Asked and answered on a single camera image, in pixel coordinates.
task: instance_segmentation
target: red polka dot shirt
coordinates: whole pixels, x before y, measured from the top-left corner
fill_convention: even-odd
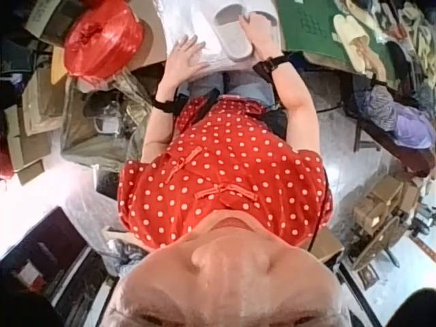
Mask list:
[[[320,215],[325,225],[332,196],[320,156],[292,149],[247,115],[264,107],[238,97],[221,97],[192,125],[205,101],[184,109],[176,121],[181,134],[165,153],[123,168],[118,198],[125,227],[158,249],[221,209],[248,212],[291,245],[312,236]]]

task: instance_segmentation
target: black wrist band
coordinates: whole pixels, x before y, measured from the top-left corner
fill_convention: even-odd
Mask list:
[[[153,107],[162,110],[166,114],[172,114],[174,112],[174,101],[166,101],[166,102],[159,102],[156,99],[153,100]]]

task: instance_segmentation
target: green mat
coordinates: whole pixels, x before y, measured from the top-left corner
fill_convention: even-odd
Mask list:
[[[333,17],[342,14],[334,0],[276,0],[287,51],[304,51],[324,55],[346,63],[353,70],[342,44],[332,38]],[[371,38],[369,46],[384,62],[388,80],[395,72],[388,49],[375,41],[374,33],[362,25]]]

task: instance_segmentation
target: white slipper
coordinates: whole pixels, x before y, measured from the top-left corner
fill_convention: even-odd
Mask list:
[[[239,16],[245,16],[244,7],[235,0],[201,0],[201,8],[229,58],[250,57],[253,45],[239,23]]]
[[[345,18],[338,14],[333,18],[333,25],[354,69],[358,73],[363,74],[366,69],[365,60],[357,53],[357,47],[353,45],[353,43],[356,40],[360,40],[368,45],[368,34],[353,16],[347,16],[347,18]]]

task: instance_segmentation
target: red twine roll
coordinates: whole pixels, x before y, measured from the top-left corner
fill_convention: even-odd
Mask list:
[[[72,76],[106,80],[138,51],[144,28],[123,0],[106,0],[87,11],[65,41],[65,67]]]

